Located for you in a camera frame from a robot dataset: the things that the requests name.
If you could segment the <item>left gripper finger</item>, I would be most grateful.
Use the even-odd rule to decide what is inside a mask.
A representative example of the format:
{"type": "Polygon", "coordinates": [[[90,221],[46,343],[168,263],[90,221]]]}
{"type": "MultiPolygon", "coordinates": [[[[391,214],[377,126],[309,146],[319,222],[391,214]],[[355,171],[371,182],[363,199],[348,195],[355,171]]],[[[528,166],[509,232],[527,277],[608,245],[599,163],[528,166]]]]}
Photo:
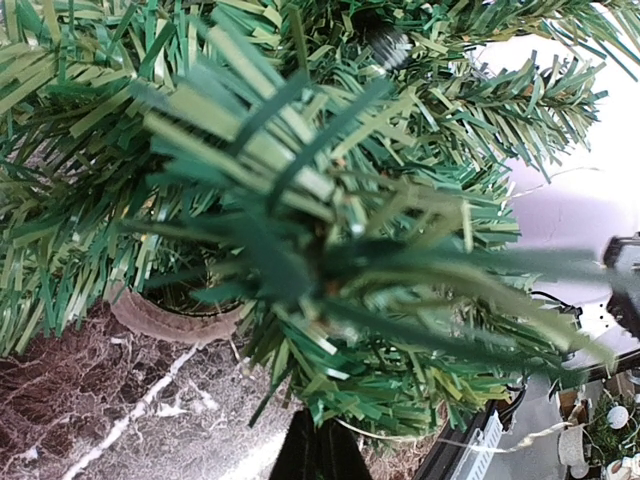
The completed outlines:
{"type": "Polygon", "coordinates": [[[269,475],[274,480],[371,480],[353,433],[334,419],[314,424],[297,411],[269,475]]]}

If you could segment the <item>small green christmas tree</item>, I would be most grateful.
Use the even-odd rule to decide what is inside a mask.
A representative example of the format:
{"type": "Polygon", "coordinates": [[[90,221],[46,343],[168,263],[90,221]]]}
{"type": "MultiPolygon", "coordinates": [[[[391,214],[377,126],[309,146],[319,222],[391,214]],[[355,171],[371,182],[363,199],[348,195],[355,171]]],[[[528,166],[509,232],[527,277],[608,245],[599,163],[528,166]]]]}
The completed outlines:
{"type": "Polygon", "coordinates": [[[5,1],[1,351],[105,300],[130,329],[237,328],[316,424],[418,436],[614,351],[528,292],[622,290],[519,250],[508,162],[586,142],[635,1],[5,1]]]}

